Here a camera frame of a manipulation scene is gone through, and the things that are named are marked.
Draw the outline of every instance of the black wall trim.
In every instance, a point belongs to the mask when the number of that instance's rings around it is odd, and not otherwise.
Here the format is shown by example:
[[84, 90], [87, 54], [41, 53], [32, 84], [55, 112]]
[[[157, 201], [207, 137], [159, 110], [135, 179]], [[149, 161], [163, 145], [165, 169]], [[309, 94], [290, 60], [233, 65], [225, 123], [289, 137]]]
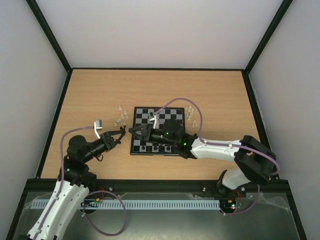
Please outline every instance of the black wall trim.
[[256, 48], [256, 50], [254, 51], [248, 65], [245, 68], [245, 72], [247, 74], [249, 74], [252, 70], [252, 68], [254, 67], [254, 65], [256, 64], [258, 58], [260, 57], [261, 53], [263, 52], [263, 50], [265, 49], [267, 43], [269, 42], [271, 36], [274, 34], [275, 30], [277, 29], [280, 21], [282, 20], [282, 18], [284, 17], [284, 15], [286, 14], [289, 6], [291, 5], [291, 3], [293, 2], [293, 0], [283, 0], [280, 7], [278, 8], [278, 11], [276, 12], [276, 14], [274, 15], [270, 25], [268, 26], [267, 30], [265, 31], [258, 47]]
[[74, 67], [74, 70], [243, 71], [241, 68]]
[[265, 125], [264, 125], [264, 122], [263, 122], [261, 114], [260, 114], [260, 110], [259, 110], [258, 103], [256, 100], [255, 92], [254, 92], [254, 89], [251, 85], [249, 75], [245, 74], [245, 71], [243, 71], [242, 76], [243, 76], [246, 92], [248, 94], [250, 106], [252, 109], [252, 114], [254, 117], [256, 129], [259, 134], [260, 142], [270, 149], [270, 144], [269, 144], [269, 140], [267, 137]]
[[24, 210], [24, 206], [27, 200], [27, 195], [26, 194], [22, 194], [19, 204], [15, 210], [14, 216], [13, 216], [13, 220], [11, 222], [10, 228], [9, 228], [9, 232], [8, 235], [6, 237], [6, 240], [12, 240], [14, 239], [14, 235], [16, 234], [16, 230], [18, 227], [18, 223], [20, 220], [20, 216], [22, 214], [22, 211]]
[[49, 24], [47, 23], [47, 20], [45, 19], [45, 16], [43, 15], [41, 9], [39, 8], [36, 0], [26, 0], [28, 3], [30, 9], [32, 10], [35, 18], [38, 20], [44, 34], [48, 38], [49, 42], [51, 43], [55, 53], [57, 54], [58, 58], [60, 59], [64, 69], [68, 73], [71, 71], [71, 66], [68, 63], [68, 60], [66, 59], [65, 54], [62, 52], [62, 49], [54, 36], [53, 32], [51, 31], [51, 28], [49, 27]]
[[36, 175], [35, 176], [37, 178], [40, 178], [42, 170], [44, 169], [44, 166], [45, 166], [45, 162], [46, 162], [46, 158], [47, 158], [48, 151], [49, 151], [49, 148], [50, 148], [51, 140], [52, 140], [52, 138], [54, 136], [54, 132], [55, 132], [56, 125], [57, 125], [57, 122], [58, 122], [59, 114], [60, 114], [62, 105], [64, 103], [64, 99], [65, 99], [65, 96], [66, 96], [66, 93], [67, 93], [67, 89], [68, 89], [68, 85], [69, 85], [69, 82], [70, 82], [70, 78], [71, 78], [72, 72], [73, 72], [73, 70], [71, 69], [68, 72], [68, 74], [66, 76], [66, 79], [65, 79], [65, 82], [64, 82], [64, 86], [63, 86], [63, 89], [62, 89], [62, 92], [61, 92], [61, 95], [60, 95], [58, 106], [56, 107], [56, 111], [55, 111], [55, 114], [54, 114], [54, 117], [53, 117], [53, 121], [52, 121], [52, 124], [51, 124], [50, 131], [49, 131], [49, 135], [48, 135], [48, 138], [47, 138], [47, 140], [45, 142], [45, 146], [44, 146], [44, 150], [43, 150], [43, 153], [42, 153], [42, 156], [41, 156], [41, 160], [40, 160], [40, 163], [39, 163], [39, 166], [38, 166], [38, 170], [36, 171]]

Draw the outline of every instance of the cable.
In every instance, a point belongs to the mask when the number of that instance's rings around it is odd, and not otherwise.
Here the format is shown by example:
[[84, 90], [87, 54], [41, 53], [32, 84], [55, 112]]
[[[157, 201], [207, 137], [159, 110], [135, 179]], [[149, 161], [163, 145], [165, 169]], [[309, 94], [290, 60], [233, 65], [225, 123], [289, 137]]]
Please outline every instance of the cable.
[[102, 234], [102, 235], [105, 235], [105, 236], [108, 236], [108, 237], [114, 237], [114, 236], [117, 236], [121, 233], [123, 233], [127, 227], [127, 224], [128, 224], [128, 212], [126, 210], [126, 206], [124, 204], [124, 202], [120, 199], [120, 197], [118, 197], [116, 194], [114, 194], [113, 192], [110, 192], [110, 191], [105, 191], [105, 190], [99, 190], [99, 191], [93, 191], [91, 193], [88, 194], [88, 196], [90, 195], [93, 195], [93, 194], [98, 194], [98, 193], [106, 193], [106, 194], [110, 194], [112, 195], [113, 197], [115, 197], [116, 199], [119, 200], [119, 202], [121, 203], [122, 207], [123, 207], [123, 210], [124, 210], [124, 222], [123, 222], [123, 226], [122, 228], [116, 232], [116, 233], [106, 233], [104, 231], [101, 231], [99, 228], [97, 228], [91, 221], [90, 219], [87, 217], [86, 213], [85, 213], [85, 209], [86, 209], [86, 206], [87, 205], [84, 205], [83, 206], [83, 209], [82, 209], [82, 216], [88, 221], [88, 223], [91, 224], [91, 226], [93, 227], [94, 230], [96, 230], [98, 233]]
[[[162, 111], [164, 108], [166, 108], [168, 105], [170, 105], [171, 103], [175, 102], [175, 101], [178, 101], [178, 100], [184, 100], [184, 101], [187, 101], [191, 104], [193, 104], [195, 106], [195, 108], [198, 110], [199, 112], [199, 115], [200, 115], [200, 127], [199, 127], [199, 140], [203, 143], [203, 144], [207, 144], [207, 145], [211, 145], [211, 146], [218, 146], [218, 147], [230, 147], [229, 144], [227, 143], [217, 143], [217, 142], [209, 142], [209, 141], [206, 141], [202, 138], [202, 126], [203, 126], [203, 116], [202, 116], [202, 113], [200, 111], [200, 108], [193, 102], [191, 101], [190, 99], [187, 99], [187, 98], [184, 98], [184, 97], [177, 97], [171, 101], [169, 101], [166, 105], [164, 105], [162, 108], [160, 108], [158, 111], [156, 111], [154, 114], [158, 114], [160, 111]], [[276, 171], [275, 172], [272, 172], [271, 175], [277, 175], [280, 171], [280, 166], [279, 164], [270, 156], [258, 151], [258, 150], [255, 150], [254, 148], [251, 148], [251, 147], [248, 147], [248, 146], [243, 146], [243, 145], [239, 145], [239, 144], [232, 144], [232, 147], [235, 147], [235, 148], [240, 148], [240, 149], [245, 149], [245, 150], [248, 150], [250, 152], [253, 152], [255, 154], [258, 154], [266, 159], [268, 159], [269, 161], [271, 161], [275, 167], [276, 167]]]
[[244, 214], [246, 212], [248, 212], [250, 209], [252, 209], [256, 203], [258, 202], [258, 199], [259, 199], [259, 194], [260, 194], [260, 185], [258, 184], [258, 189], [257, 189], [257, 195], [256, 195], [256, 198], [255, 200], [253, 201], [253, 203], [245, 210], [243, 211], [238, 211], [238, 212], [233, 212], [233, 213], [225, 213], [222, 209], [220, 209], [220, 212], [223, 213], [223, 215], [227, 215], [227, 216], [234, 216], [234, 215], [239, 215], [239, 214]]
[[73, 130], [70, 130], [70, 131], [67, 131], [65, 134], [62, 135], [61, 137], [61, 140], [60, 140], [60, 162], [61, 162], [61, 181], [60, 181], [60, 187], [59, 187], [59, 190], [57, 192], [57, 194], [55, 195], [55, 198], [53, 199], [52, 203], [50, 204], [48, 210], [46, 211], [46, 213], [44, 214], [43, 216], [43, 219], [42, 221], [40, 222], [40, 225], [39, 225], [39, 228], [38, 228], [38, 232], [34, 235], [34, 238], [33, 240], [36, 240], [39, 233], [40, 233], [40, 230], [44, 224], [44, 222], [46, 221], [51, 209], [53, 208], [56, 200], [58, 199], [60, 193], [61, 193], [61, 190], [62, 190], [62, 187], [63, 187], [63, 183], [64, 183], [64, 180], [65, 180], [65, 167], [64, 167], [64, 150], [63, 150], [63, 146], [64, 146], [64, 139], [65, 137], [72, 133], [72, 132], [75, 132], [75, 131], [80, 131], [80, 130], [84, 130], [84, 129], [93, 129], [94, 127], [93, 126], [85, 126], [85, 127], [80, 127], [80, 128], [76, 128], [76, 129], [73, 129]]

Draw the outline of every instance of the glass panel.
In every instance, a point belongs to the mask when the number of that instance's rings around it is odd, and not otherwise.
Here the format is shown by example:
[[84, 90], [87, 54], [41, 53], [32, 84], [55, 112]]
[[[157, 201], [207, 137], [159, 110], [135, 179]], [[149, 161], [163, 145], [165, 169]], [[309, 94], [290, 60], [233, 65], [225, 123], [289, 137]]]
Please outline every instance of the glass panel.
[[[34, 198], [48, 199], [50, 194], [30, 192], [26, 206]], [[257, 194], [248, 194], [244, 205], [249, 205]], [[254, 208], [237, 216], [223, 216], [217, 210], [129, 210], [127, 229], [114, 240], [298, 240], [295, 222], [288, 209], [284, 193], [264, 193]], [[127, 193], [124, 200], [194, 200], [186, 193]], [[34, 225], [42, 210], [23, 211], [14, 239], [25, 235]], [[104, 240], [77, 211], [66, 229], [66, 240]], [[124, 213], [121, 210], [96, 210], [88, 215], [91, 221], [107, 233], [117, 232], [123, 225]]]

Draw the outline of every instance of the chess square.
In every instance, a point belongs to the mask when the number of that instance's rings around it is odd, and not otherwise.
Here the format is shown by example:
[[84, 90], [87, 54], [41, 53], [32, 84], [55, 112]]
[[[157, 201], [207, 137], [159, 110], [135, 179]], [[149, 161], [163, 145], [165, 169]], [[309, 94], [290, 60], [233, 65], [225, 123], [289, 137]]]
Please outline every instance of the chess square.
[[142, 118], [136, 118], [135, 125], [137, 126], [137, 124], [139, 124], [139, 125], [142, 124], [142, 120], [143, 120]]
[[159, 152], [164, 152], [165, 151], [165, 146], [159, 146], [158, 147]]
[[146, 151], [147, 152], [152, 152], [152, 146], [146, 146]]
[[140, 146], [133, 146], [133, 151], [134, 152], [139, 152], [140, 151]]
[[140, 140], [133, 140], [133, 145], [134, 146], [139, 146], [140, 145]]
[[171, 146], [165, 146], [165, 151], [166, 151], [167, 153], [171, 152]]

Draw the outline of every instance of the white arm segment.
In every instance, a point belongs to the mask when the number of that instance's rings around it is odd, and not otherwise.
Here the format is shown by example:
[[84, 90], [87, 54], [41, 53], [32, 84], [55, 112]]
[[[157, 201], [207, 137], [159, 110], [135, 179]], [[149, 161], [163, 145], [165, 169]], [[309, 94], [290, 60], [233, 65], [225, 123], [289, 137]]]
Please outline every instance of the white arm segment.
[[[239, 140], [235, 141], [214, 141], [207, 140], [210, 143], [217, 144], [236, 144], [241, 145]], [[235, 160], [235, 153], [239, 151], [238, 147], [230, 147], [230, 146], [213, 146], [202, 143], [199, 138], [194, 140], [192, 144], [191, 153], [198, 159], [202, 158], [210, 158], [210, 159], [221, 159], [233, 162]], [[239, 167], [232, 170], [227, 170], [223, 176], [222, 184], [226, 186], [228, 189], [234, 190], [237, 187], [249, 183], [250, 180], [246, 178], [244, 173], [240, 170]]]
[[[237, 144], [241, 145], [239, 140], [235, 141], [214, 141], [214, 140], [207, 140], [210, 143], [217, 143], [217, 144]], [[191, 145], [191, 153], [198, 159], [202, 158], [210, 158], [210, 159], [221, 159], [226, 161], [233, 162], [235, 159], [235, 153], [239, 151], [238, 147], [230, 147], [230, 146], [213, 146], [213, 145], [206, 145], [200, 141], [199, 138], [193, 141]]]
[[[37, 222], [28, 232], [29, 238], [34, 239], [34, 236], [38, 231], [39, 225], [44, 218], [45, 213], [48, 211], [49, 206], [56, 197], [60, 184], [60, 181], [56, 182], [55, 188], [48, 204], [46, 205]], [[84, 187], [83, 185], [71, 186], [70, 182], [64, 181], [59, 198], [55, 201], [36, 239], [52, 240], [55, 236], [57, 236], [57, 240], [62, 240], [70, 220], [74, 216], [76, 210], [79, 208], [83, 199], [88, 194], [89, 189], [87, 187]]]
[[231, 190], [235, 190], [237, 187], [250, 182], [239, 167], [227, 170], [222, 179], [222, 184]]

